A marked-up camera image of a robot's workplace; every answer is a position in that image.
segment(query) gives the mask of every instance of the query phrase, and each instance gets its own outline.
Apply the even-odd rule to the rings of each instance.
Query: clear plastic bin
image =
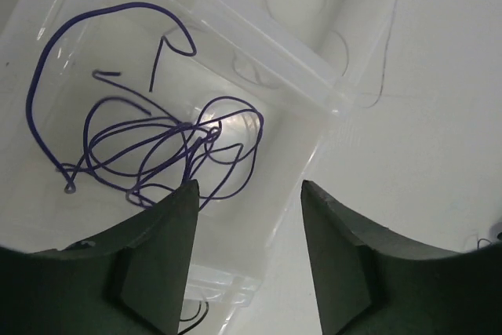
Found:
[[[63,248],[137,212],[124,195],[91,179],[82,178],[76,194],[65,194],[64,180],[24,117],[27,88],[52,33],[79,13],[133,1],[174,12],[198,47],[194,58],[164,50],[156,101],[186,121],[220,95],[247,100],[264,115],[249,186],[201,212],[185,296],[245,306],[264,278],[269,247],[329,117],[351,107],[354,84],[394,0],[296,1],[300,13],[279,0],[20,0],[0,39],[2,245],[26,252]],[[298,15],[304,18],[295,22]],[[122,83],[148,95],[158,40],[172,26],[162,15],[134,9],[80,23],[58,43],[35,99],[35,121],[59,158],[78,159],[85,114],[109,94],[93,82],[92,70],[121,71]],[[171,37],[183,45],[181,34]],[[241,140],[251,131],[236,127],[224,135]],[[202,191],[213,184],[213,174],[219,173],[198,177]]]

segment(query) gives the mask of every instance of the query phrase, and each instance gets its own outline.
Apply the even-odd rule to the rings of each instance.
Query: white table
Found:
[[[306,178],[410,238],[474,247],[502,218],[501,26],[502,0],[401,0],[382,100],[333,124]],[[362,92],[378,93],[382,58]],[[320,334],[299,203],[274,253],[229,334]]]

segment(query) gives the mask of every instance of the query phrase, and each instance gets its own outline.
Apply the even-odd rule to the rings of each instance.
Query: purple wire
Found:
[[[68,194],[76,191],[75,179],[77,175],[79,173],[85,173],[89,174],[91,177],[93,177],[96,181],[100,182],[101,184],[104,184],[115,190],[125,192],[126,199],[129,202],[131,202],[135,206],[140,206],[146,209],[153,206],[155,202],[141,194],[141,191],[143,189],[159,188],[166,190],[168,192],[174,191],[174,188],[171,188],[167,185],[152,182],[152,180],[155,179],[157,175],[164,172],[166,169],[173,166],[174,164],[177,164],[178,162],[184,160],[184,171],[183,171],[183,176],[181,177],[181,183],[183,184],[188,180],[194,179],[196,173],[199,171],[202,165],[208,160],[210,160],[211,162],[216,164],[229,166],[229,169],[225,174],[223,180],[216,186],[216,188],[208,196],[201,195],[200,199],[202,200],[202,204],[200,208],[201,209],[204,208],[211,200],[222,200],[237,195],[249,183],[249,180],[253,175],[256,164],[256,154],[258,150],[258,145],[263,137],[264,117],[252,104],[236,97],[221,96],[211,100],[201,110],[197,118],[197,121],[194,124],[191,124],[180,121],[179,119],[171,115],[166,109],[156,104],[153,100],[147,98],[143,94],[137,92],[136,90],[130,89],[126,86],[123,86],[122,84],[113,81],[112,78],[120,77],[122,75],[121,72],[95,70],[93,71],[92,76],[97,81],[108,84],[117,89],[126,91],[127,93],[136,97],[138,100],[145,101],[147,104],[151,105],[157,111],[160,111],[162,114],[159,116],[153,116],[152,112],[146,109],[144,106],[123,96],[106,96],[102,98],[101,100],[99,100],[94,104],[94,106],[91,108],[91,110],[85,117],[84,128],[82,132],[83,153],[82,157],[78,160],[76,165],[69,163],[61,163],[56,158],[56,156],[49,150],[49,148],[43,141],[41,135],[39,134],[33,117],[33,103],[35,100],[36,89],[40,82],[43,68],[45,66],[45,62],[47,61],[52,48],[64,35],[64,33],[66,33],[66,31],[68,31],[71,27],[73,27],[77,23],[92,17],[103,16],[109,13],[116,13],[131,8],[153,9],[155,11],[158,11],[160,13],[169,16],[172,20],[176,22],[177,25],[170,31],[166,32],[160,39],[160,43],[158,45],[158,50],[155,57],[155,62],[153,64],[153,69],[151,73],[149,92],[153,91],[155,74],[158,67],[158,61],[160,59],[162,53],[162,47],[164,46],[164,44],[166,44],[173,52],[179,53],[180,55],[183,56],[194,56],[197,53],[195,43],[192,37],[190,36],[188,29],[183,25],[180,19],[177,18],[174,14],[172,14],[169,10],[164,9],[158,5],[145,2],[131,2],[122,5],[116,5],[109,8],[90,11],[87,13],[83,13],[82,15],[73,17],[72,19],[64,23],[63,26],[61,26],[49,40],[49,42],[42,51],[42,54],[40,56],[40,59],[34,72],[33,79],[31,80],[31,85],[30,89],[28,90],[28,95],[26,100],[26,116],[27,116],[28,126],[35,141],[42,149],[42,151],[45,153],[45,155],[48,157],[48,159],[54,164],[54,166],[56,167],[56,171],[60,172],[64,176],[64,179],[67,182],[65,187],[65,192],[67,192]],[[175,31],[177,28],[181,29],[184,35],[187,37],[187,40],[191,46],[191,52],[184,52],[183,50],[175,48],[168,40],[167,35]],[[234,111],[230,114],[203,122],[202,119],[204,117],[204,114],[209,110],[209,108],[216,102],[222,100],[232,101],[237,104],[245,105],[247,106],[247,108],[239,111]],[[146,115],[146,118],[139,118],[139,119],[134,119],[132,121],[119,122],[117,124],[102,129],[100,132],[90,137],[89,128],[92,123],[93,117],[95,116],[95,114],[97,113],[97,111],[101,106],[109,102],[119,102],[121,104],[124,104],[125,106],[136,108],[139,112],[143,113],[144,116]],[[223,121],[225,119],[229,119],[237,115],[243,116],[245,113],[250,113],[252,115],[255,115],[256,118],[258,118],[259,129],[256,135],[256,143],[245,154],[243,154],[245,146],[242,143],[232,144],[227,147],[220,147],[215,149],[215,143],[222,134]],[[142,140],[141,142],[125,146],[121,151],[118,151],[115,155],[105,159],[104,161],[99,160],[95,156],[93,150],[100,143],[103,143],[105,140],[113,136],[131,132],[135,129],[146,129],[146,128],[149,129],[160,128],[164,129],[164,131],[152,137],[148,137],[147,139]],[[201,133],[201,134],[198,135],[194,141],[192,141],[196,133]],[[146,169],[146,166],[151,160],[151,157],[154,155],[154,153],[165,142],[167,142],[168,140],[172,140],[174,137],[181,137],[182,140],[182,145],[177,150],[177,152],[174,153],[173,155],[166,156],[166,158],[164,158],[160,164],[153,166],[149,169]],[[137,173],[122,172],[117,169],[112,169],[110,167],[110,164],[117,162],[120,158],[126,156],[128,153],[135,151],[138,148],[146,147],[149,144],[152,145],[148,147],[149,148],[148,152],[142,159],[140,166],[137,170]],[[218,152],[233,151],[233,150],[236,150],[236,154],[235,158],[230,162],[220,161],[214,156],[214,154]],[[245,179],[244,184],[242,184],[242,186],[237,191],[234,191],[229,195],[219,196],[219,197],[216,196],[217,193],[222,189],[222,187],[228,182],[231,174],[235,170],[235,167],[240,162],[247,159],[251,154],[253,154],[253,160],[251,168],[249,170],[249,175]],[[123,187],[119,184],[109,181],[109,179],[102,177],[99,173],[101,169],[104,172],[113,174],[117,177],[134,179],[136,183],[132,187]]]

